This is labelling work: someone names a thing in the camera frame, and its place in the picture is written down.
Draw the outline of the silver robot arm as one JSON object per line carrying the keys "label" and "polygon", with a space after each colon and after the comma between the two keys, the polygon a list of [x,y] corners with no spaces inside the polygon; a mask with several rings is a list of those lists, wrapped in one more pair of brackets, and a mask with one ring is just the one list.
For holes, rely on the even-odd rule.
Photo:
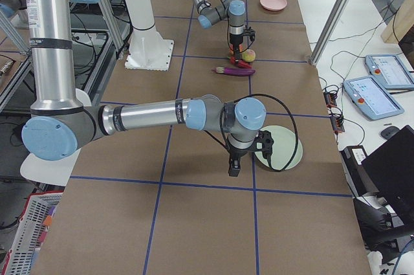
{"label": "silver robot arm", "polygon": [[222,0],[217,6],[212,6],[208,0],[193,0],[193,2],[202,28],[210,28],[220,21],[228,20],[228,44],[233,51],[235,61],[240,61],[242,59],[241,45],[246,34],[245,2]]}
{"label": "silver robot arm", "polygon": [[[214,95],[176,99],[142,105],[86,107],[76,97],[69,2],[81,0],[26,0],[30,48],[36,83],[32,118],[22,130],[25,147],[36,157],[55,161],[72,155],[103,136],[131,129],[186,124],[198,131],[220,131],[229,153],[231,177],[239,175],[241,157],[262,152],[269,160],[274,143],[270,132],[261,131],[265,106],[255,98],[221,102]],[[126,67],[168,70],[173,40],[157,32],[151,0],[125,0],[133,27]],[[229,20],[230,45],[241,59],[245,36],[255,31],[245,27],[245,3],[224,0],[212,8],[207,0],[193,0],[199,23],[210,28]]]}

